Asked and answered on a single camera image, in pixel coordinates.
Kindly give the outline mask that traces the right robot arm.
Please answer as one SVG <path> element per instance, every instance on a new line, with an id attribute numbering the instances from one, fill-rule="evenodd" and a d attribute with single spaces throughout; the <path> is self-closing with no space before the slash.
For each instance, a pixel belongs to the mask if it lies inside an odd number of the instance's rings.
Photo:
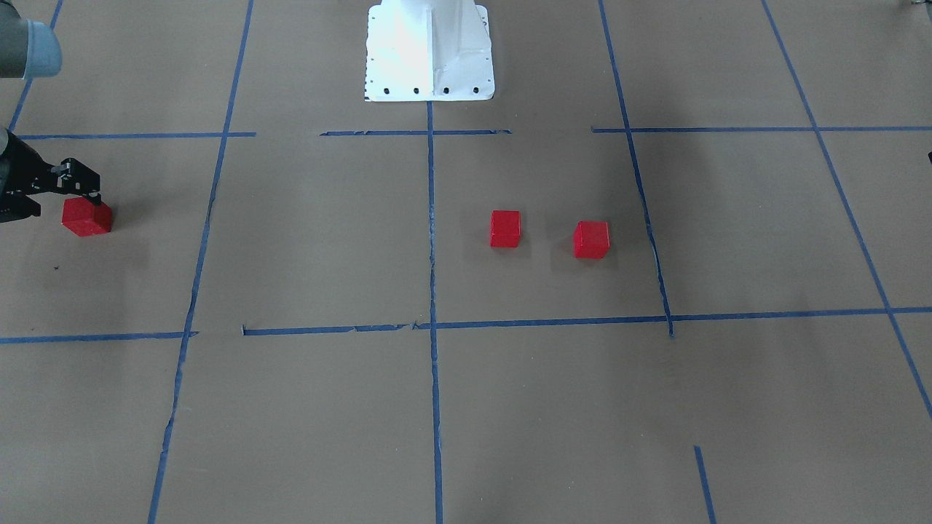
<path id="1" fill-rule="evenodd" d="M 1 7 L 1 73 L 3 79 L 56 76 L 61 70 L 61 47 L 54 31 L 41 21 L 24 19 L 10 1 Z M 1 221 L 38 218 L 42 213 L 33 195 L 54 193 L 83 199 L 92 209 L 103 205 L 100 176 L 74 158 L 46 162 L 32 146 L 10 129 L 1 132 Z"/>

